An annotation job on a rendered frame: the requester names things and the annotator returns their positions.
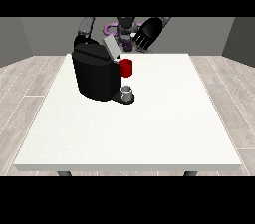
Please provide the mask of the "black coffee machine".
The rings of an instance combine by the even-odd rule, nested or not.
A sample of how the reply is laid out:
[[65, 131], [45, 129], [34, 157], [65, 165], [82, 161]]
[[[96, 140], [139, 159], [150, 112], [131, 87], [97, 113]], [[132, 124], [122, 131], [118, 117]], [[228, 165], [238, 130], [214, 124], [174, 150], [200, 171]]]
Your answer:
[[79, 91], [85, 97], [101, 102], [110, 100], [129, 105], [132, 100], [121, 100], [121, 76], [119, 60], [111, 58], [103, 45], [79, 44], [74, 48], [72, 60]]

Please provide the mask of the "pale grey machine lid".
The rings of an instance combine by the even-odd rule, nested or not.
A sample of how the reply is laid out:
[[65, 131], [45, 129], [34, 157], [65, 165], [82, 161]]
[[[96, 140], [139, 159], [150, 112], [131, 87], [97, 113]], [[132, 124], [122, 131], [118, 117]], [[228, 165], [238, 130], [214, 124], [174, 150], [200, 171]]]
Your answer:
[[108, 35], [104, 37], [103, 43], [113, 60], [115, 60], [121, 54], [122, 51], [119, 48], [118, 43], [116, 42], [113, 35]]

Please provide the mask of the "red pod holder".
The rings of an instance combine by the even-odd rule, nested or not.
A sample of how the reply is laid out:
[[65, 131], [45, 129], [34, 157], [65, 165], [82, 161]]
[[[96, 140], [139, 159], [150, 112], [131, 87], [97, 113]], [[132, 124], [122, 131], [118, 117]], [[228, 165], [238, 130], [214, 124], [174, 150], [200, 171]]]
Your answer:
[[132, 75], [132, 60], [121, 59], [119, 60], [120, 66], [120, 76], [123, 78], [128, 78]]

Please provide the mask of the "small grey cup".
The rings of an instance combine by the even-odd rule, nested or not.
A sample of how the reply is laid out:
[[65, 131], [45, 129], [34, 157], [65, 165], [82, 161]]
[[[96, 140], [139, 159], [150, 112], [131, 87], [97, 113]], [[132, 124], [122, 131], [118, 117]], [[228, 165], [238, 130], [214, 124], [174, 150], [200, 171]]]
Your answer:
[[122, 86], [120, 88], [121, 100], [129, 102], [132, 100], [132, 88], [130, 86]]

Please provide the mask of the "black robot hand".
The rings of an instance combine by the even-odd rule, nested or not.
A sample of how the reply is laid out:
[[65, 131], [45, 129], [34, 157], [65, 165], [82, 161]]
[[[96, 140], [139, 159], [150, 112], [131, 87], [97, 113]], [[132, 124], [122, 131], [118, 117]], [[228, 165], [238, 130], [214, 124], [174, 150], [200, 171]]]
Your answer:
[[149, 18], [138, 29], [132, 38], [135, 46], [146, 51], [162, 32], [162, 21], [159, 18]]
[[97, 45], [99, 42], [90, 38], [90, 37], [85, 37], [84, 35], [78, 35], [75, 40], [74, 40], [74, 46], [77, 46], [79, 44], [95, 44]]

